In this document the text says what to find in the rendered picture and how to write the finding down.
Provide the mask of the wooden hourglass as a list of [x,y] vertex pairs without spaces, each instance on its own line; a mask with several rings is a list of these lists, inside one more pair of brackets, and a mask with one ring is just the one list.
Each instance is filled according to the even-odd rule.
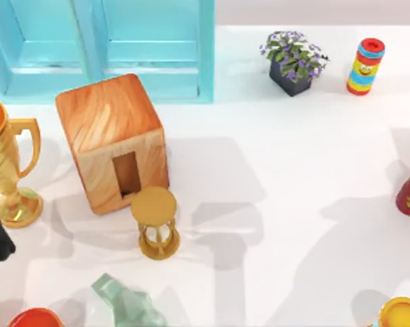
[[164,260],[178,250],[176,211],[176,199],[164,187],[145,187],[132,197],[131,214],[138,222],[140,250],[148,258]]

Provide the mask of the wooden box with slot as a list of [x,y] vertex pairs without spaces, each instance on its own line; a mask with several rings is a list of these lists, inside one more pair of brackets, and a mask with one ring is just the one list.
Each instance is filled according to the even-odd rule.
[[163,125],[137,75],[60,93],[56,107],[93,213],[124,208],[145,187],[168,187]]

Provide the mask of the light blue rack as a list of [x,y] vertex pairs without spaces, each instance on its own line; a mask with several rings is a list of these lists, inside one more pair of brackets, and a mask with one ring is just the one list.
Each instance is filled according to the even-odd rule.
[[0,0],[0,100],[49,104],[136,74],[156,102],[211,102],[215,0]]

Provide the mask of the purple flower plant pot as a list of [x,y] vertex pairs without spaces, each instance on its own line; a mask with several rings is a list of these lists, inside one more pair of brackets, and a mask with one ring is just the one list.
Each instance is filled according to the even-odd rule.
[[259,51],[270,61],[270,79],[290,97],[308,90],[330,61],[318,45],[298,31],[271,33]]

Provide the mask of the pale green glass bottle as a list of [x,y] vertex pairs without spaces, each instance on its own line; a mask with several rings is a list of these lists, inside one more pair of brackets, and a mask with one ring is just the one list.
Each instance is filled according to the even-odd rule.
[[132,290],[107,273],[91,287],[111,308],[114,327],[169,327],[147,293]]

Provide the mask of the striped smiley face can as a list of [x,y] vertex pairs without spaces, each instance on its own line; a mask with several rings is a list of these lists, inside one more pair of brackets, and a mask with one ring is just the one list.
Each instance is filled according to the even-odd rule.
[[346,84],[350,93],[366,95],[370,92],[384,53],[385,44],[377,38],[368,37],[360,42]]

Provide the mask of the gold trophy cup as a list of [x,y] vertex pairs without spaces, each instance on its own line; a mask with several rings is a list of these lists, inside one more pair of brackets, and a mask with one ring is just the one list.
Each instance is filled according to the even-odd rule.
[[[30,164],[21,169],[16,137],[24,130],[31,134],[33,156]],[[0,220],[7,228],[27,227],[42,213],[42,197],[28,187],[18,186],[18,182],[34,169],[40,150],[41,136],[37,120],[10,119],[0,102]]]

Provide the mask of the yellow and orange cup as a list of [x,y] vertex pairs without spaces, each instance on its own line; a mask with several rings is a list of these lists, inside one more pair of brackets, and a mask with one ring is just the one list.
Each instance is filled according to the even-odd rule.
[[410,298],[396,297],[387,301],[372,327],[410,327]]

